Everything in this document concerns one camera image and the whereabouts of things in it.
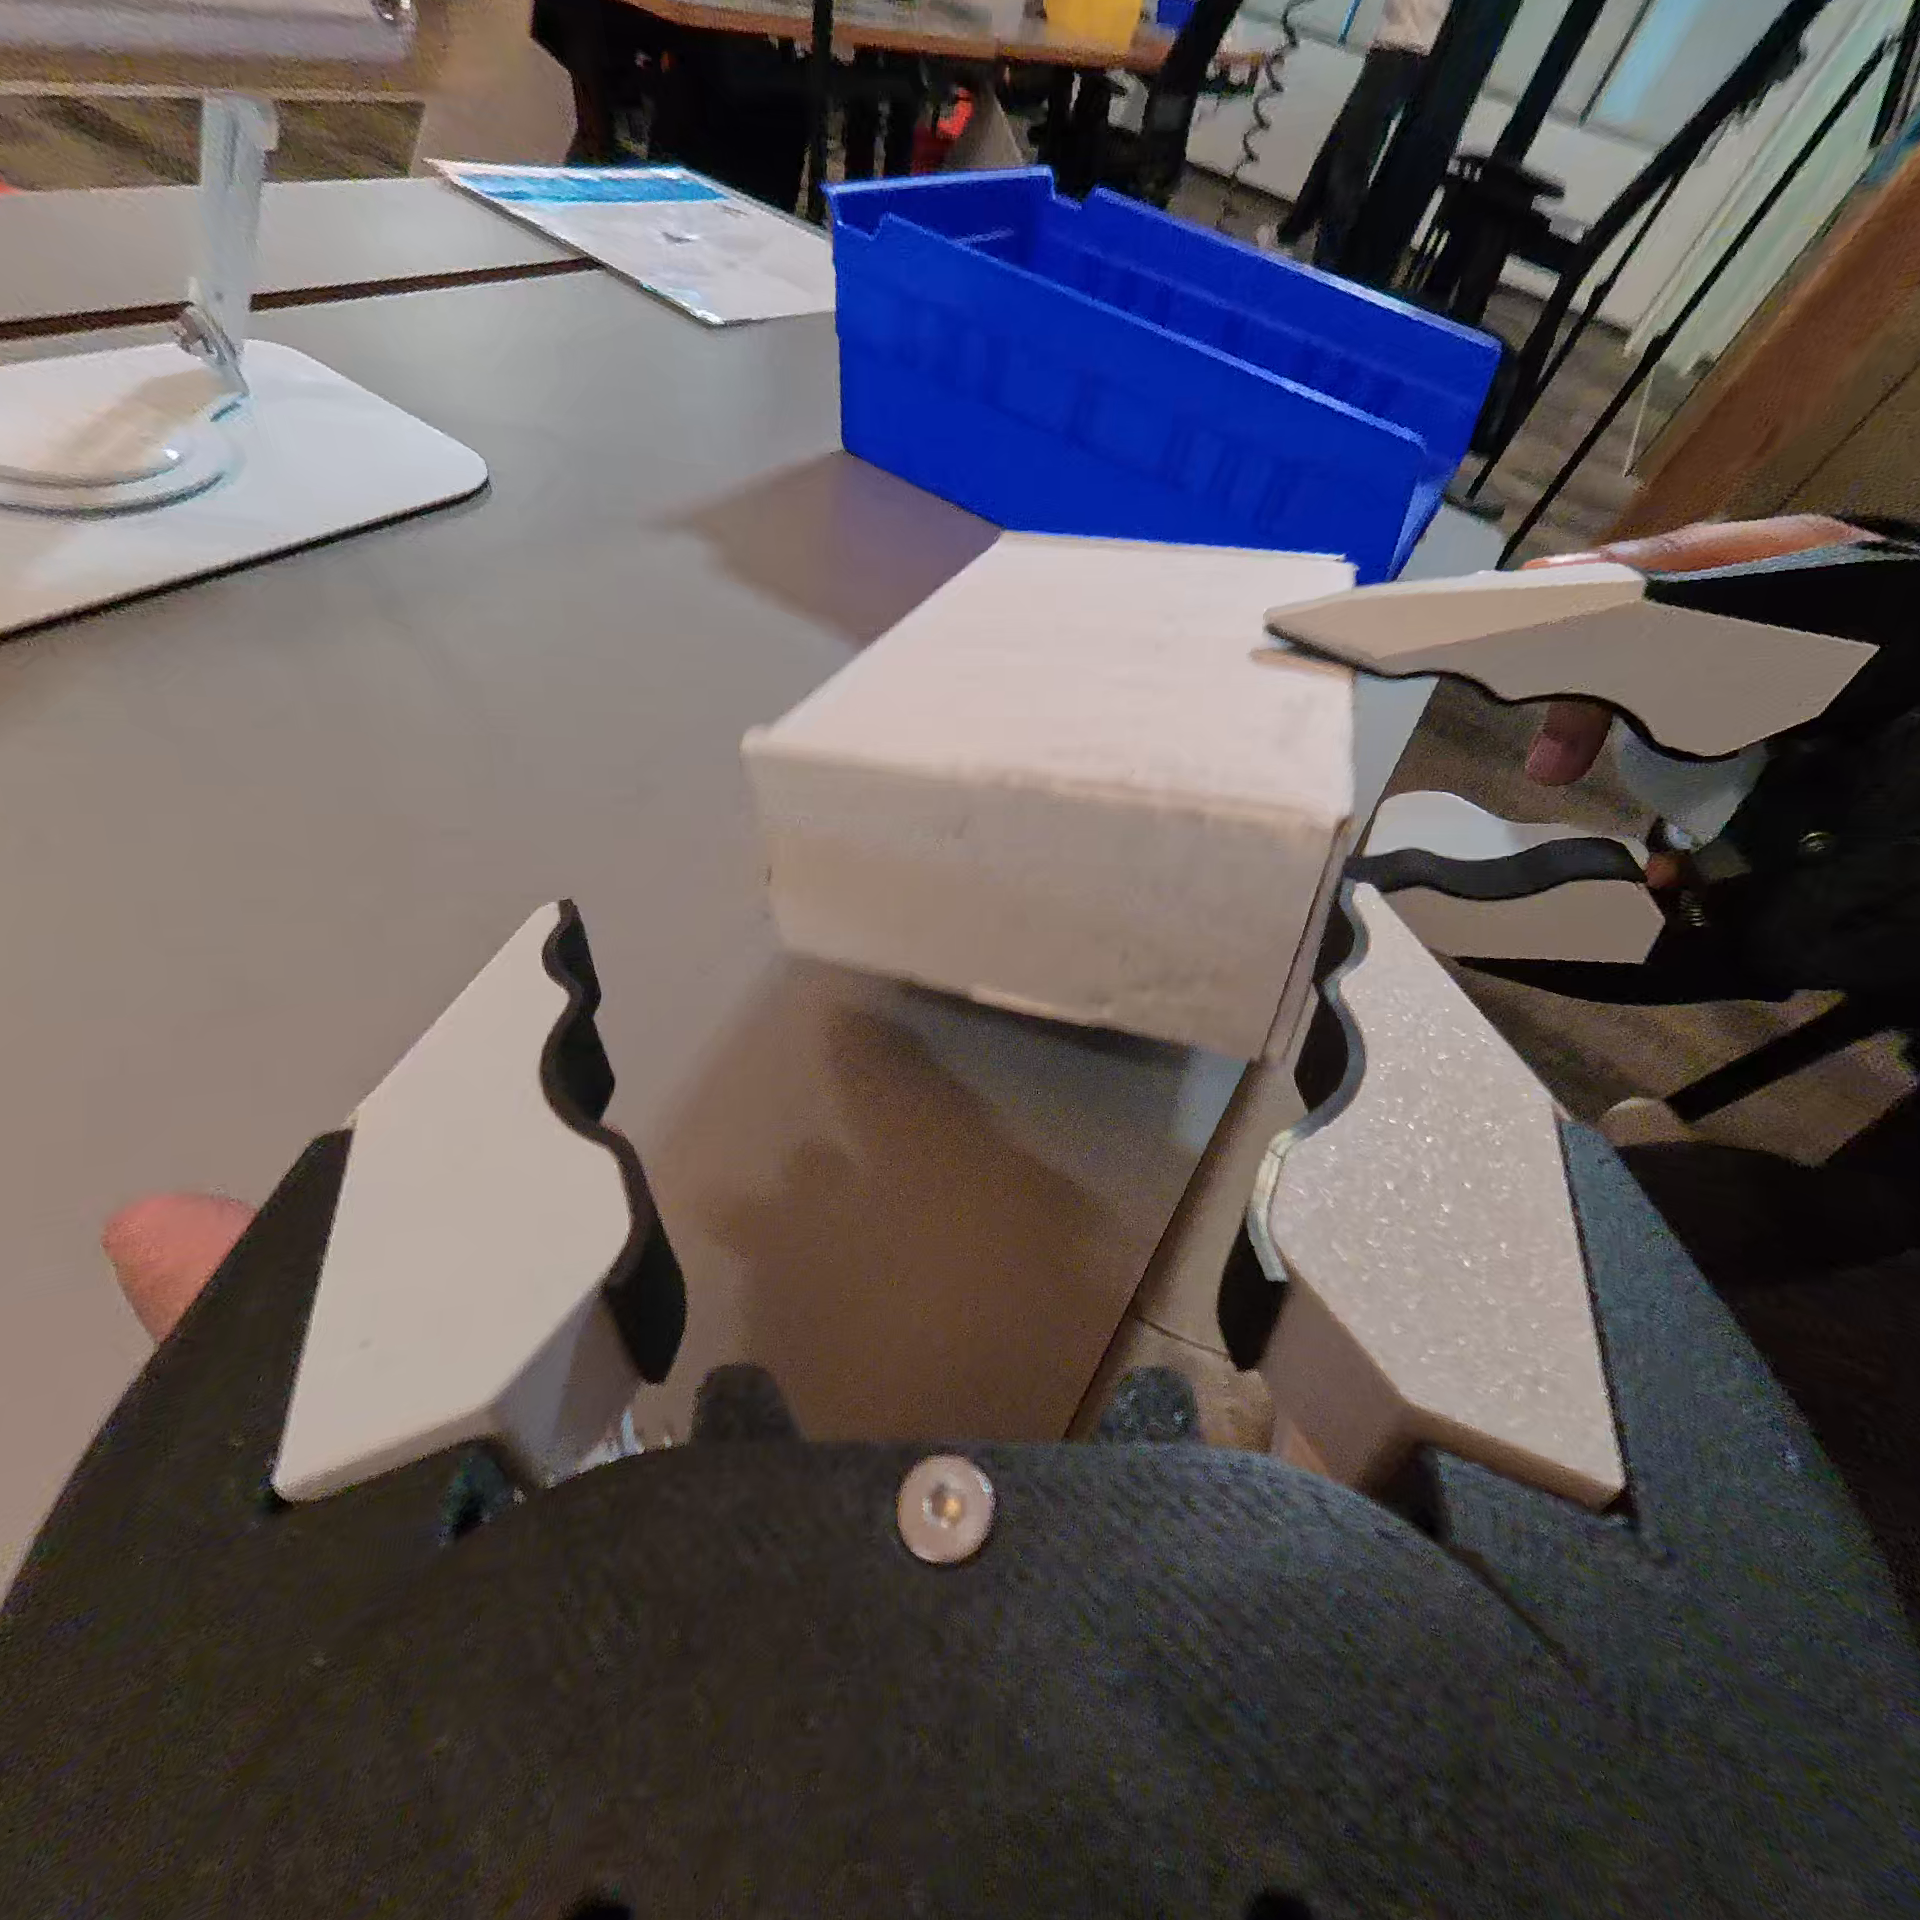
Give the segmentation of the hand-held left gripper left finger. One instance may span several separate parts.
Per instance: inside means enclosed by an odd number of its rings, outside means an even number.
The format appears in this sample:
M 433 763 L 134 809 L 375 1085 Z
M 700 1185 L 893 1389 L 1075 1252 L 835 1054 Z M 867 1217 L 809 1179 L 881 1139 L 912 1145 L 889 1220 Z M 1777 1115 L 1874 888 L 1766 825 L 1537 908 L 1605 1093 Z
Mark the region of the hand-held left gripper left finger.
M 498 948 L 351 1117 L 273 1491 L 311 1504 L 455 1449 L 528 1488 L 617 1456 L 689 1293 L 611 1120 L 578 906 Z

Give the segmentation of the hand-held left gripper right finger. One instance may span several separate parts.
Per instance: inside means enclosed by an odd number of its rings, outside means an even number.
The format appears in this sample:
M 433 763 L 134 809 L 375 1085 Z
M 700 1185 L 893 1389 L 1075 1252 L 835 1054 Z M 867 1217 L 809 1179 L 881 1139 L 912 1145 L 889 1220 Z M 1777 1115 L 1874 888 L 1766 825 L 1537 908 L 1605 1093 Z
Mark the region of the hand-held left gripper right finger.
M 1373 885 L 1326 915 L 1241 1238 L 1284 1466 L 1382 1494 L 1433 1449 L 1624 1494 L 1565 1113 Z

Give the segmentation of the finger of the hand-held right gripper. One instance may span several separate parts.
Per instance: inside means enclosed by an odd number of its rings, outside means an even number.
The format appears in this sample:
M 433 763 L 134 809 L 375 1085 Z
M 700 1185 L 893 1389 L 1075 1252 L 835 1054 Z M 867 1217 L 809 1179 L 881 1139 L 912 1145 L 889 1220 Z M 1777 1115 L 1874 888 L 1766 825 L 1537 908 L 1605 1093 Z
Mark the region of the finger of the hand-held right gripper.
M 1351 874 L 1445 959 L 1638 965 L 1664 929 L 1646 863 L 1632 836 L 1411 791 L 1376 809 Z
M 1267 630 L 1381 681 L 1452 678 L 1507 709 L 1578 703 L 1670 759 L 1731 759 L 1820 718 L 1876 660 L 1868 564 L 1482 570 L 1345 588 Z

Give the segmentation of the blue storage bin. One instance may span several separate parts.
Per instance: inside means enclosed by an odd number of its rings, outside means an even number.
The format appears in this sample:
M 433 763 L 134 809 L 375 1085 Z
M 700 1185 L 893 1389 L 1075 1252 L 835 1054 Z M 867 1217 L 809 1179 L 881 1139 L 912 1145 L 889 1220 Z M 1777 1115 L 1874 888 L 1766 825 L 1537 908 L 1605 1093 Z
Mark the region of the blue storage bin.
M 1006 533 L 1408 563 L 1503 345 L 1044 167 L 828 188 L 841 438 Z

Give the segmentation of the white mailer box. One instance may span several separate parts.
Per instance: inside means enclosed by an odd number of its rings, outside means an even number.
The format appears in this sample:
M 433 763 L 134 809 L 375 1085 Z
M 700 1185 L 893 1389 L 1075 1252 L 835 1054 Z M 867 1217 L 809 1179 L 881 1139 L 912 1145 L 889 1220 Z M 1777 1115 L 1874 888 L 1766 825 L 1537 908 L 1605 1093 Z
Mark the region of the white mailer box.
M 781 944 L 1260 1059 L 1361 814 L 1354 677 L 1268 615 L 1352 563 L 1002 534 L 743 739 Z

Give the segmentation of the grey desk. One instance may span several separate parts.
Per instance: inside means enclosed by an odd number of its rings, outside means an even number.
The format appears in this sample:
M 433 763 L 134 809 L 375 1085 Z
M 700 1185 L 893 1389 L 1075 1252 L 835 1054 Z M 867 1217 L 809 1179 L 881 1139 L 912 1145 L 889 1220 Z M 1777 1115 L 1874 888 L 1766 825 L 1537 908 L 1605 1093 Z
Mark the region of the grey desk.
M 252 345 L 488 483 L 4 643 L 4 1574 L 157 1357 L 110 1209 L 264 1202 L 556 901 L 684 1277 L 651 1425 L 756 1362 L 812 1438 L 1051 1442 L 1148 1283 L 1212 1317 L 1324 906 L 1250 1063 L 781 943 L 744 736 L 1048 537 L 847 452 L 837 315 L 575 271 Z

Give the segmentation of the person's right hand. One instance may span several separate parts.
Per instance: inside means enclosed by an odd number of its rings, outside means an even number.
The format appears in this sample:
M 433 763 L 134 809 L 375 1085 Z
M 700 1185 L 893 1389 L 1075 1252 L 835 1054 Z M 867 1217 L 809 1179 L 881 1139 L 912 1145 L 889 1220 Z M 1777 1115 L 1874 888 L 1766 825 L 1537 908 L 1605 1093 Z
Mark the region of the person's right hand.
M 1666 534 L 1613 540 L 1594 550 L 1537 557 L 1525 568 L 1618 564 L 1636 573 L 1693 574 L 1860 545 L 1870 538 L 1868 531 L 1822 514 L 1693 522 Z M 1528 749 L 1527 777 L 1545 789 L 1567 789 L 1582 781 L 1598 763 L 1613 728 L 1615 721 L 1605 709 L 1581 700 L 1552 703 Z

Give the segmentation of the person's left hand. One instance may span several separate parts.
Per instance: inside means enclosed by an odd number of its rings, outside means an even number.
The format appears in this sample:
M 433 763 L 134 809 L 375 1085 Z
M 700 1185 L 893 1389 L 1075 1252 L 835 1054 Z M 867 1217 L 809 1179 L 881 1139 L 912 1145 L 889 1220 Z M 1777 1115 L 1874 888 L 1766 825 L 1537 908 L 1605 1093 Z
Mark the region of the person's left hand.
M 157 1195 L 114 1213 L 102 1252 L 143 1333 L 161 1346 L 247 1237 L 256 1211 L 220 1195 Z

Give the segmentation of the person's black knit sweater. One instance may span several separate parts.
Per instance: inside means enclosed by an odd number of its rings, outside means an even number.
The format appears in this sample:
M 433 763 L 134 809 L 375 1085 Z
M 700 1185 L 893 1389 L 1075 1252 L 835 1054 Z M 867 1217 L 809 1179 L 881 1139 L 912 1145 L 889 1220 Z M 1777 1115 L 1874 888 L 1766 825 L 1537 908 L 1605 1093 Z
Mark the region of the person's black knit sweater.
M 1917 1105 L 1822 1164 L 1699 1140 L 1623 1156 L 1800 1409 L 1917 1622 Z

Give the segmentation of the black floor stand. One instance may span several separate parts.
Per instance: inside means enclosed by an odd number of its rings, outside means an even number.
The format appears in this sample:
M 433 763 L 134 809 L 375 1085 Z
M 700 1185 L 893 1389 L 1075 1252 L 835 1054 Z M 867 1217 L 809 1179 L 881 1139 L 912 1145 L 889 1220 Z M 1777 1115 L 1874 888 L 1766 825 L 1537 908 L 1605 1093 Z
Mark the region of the black floor stand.
M 1400 290 L 1495 331 L 1501 368 L 1446 501 L 1509 550 L 1573 483 L 1574 455 L 1642 407 L 1678 354 L 1673 400 L 1761 295 L 1779 254 L 1832 213 L 1915 91 L 1917 5 L 1636 5 L 1582 122 L 1542 89 L 1613 5 L 1570 5 L 1489 152 L 1460 150 Z

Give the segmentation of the instruction sheet on stand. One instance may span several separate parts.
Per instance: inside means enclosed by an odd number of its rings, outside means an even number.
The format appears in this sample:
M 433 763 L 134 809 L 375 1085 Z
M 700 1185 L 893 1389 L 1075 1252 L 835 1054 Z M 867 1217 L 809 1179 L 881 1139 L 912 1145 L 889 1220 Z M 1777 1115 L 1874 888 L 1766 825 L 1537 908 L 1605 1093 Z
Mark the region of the instruction sheet on stand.
M 4 91 L 200 102 L 200 252 L 175 347 L 4 364 L 3 634 L 475 498 L 479 452 L 277 345 L 250 347 L 278 101 L 420 95 L 453 5 L 3 7 Z

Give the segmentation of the blue paper sheet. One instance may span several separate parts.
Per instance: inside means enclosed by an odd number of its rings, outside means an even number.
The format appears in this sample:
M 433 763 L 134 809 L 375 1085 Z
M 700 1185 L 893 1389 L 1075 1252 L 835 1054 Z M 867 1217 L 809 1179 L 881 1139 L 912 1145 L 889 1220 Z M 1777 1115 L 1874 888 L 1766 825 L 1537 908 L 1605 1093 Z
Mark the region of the blue paper sheet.
M 682 317 L 733 328 L 837 312 L 819 227 L 679 164 L 431 160 L 445 184 Z

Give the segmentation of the wooden post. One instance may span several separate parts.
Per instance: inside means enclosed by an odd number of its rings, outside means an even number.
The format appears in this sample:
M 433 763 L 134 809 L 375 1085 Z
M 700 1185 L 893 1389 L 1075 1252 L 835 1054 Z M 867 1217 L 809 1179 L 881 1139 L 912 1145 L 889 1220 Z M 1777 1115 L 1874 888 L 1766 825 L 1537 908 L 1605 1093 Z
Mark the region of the wooden post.
M 1867 467 L 1832 469 L 1917 375 L 1918 157 L 1874 167 L 1743 326 L 1654 445 L 1616 540 L 1743 516 L 1867 505 Z

